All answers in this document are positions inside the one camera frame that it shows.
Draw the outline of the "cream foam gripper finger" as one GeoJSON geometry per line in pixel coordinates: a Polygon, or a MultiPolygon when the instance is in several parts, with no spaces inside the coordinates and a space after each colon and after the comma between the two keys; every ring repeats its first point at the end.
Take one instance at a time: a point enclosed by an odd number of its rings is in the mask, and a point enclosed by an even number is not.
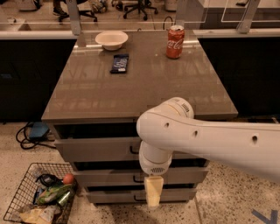
{"type": "Polygon", "coordinates": [[[144,178],[144,189],[148,208],[158,208],[163,190],[164,179],[161,176],[144,178]]]}

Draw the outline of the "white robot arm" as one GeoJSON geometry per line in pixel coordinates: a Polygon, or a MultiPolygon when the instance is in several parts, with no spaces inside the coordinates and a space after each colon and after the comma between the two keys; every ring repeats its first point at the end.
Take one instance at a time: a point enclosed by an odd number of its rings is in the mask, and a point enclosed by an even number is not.
{"type": "Polygon", "coordinates": [[[196,120],[189,102],[173,97],[142,113],[136,131],[142,139],[139,162],[148,174],[144,189],[151,209],[159,206],[162,175],[175,151],[218,161],[272,182],[280,181],[279,124],[196,120]]]}

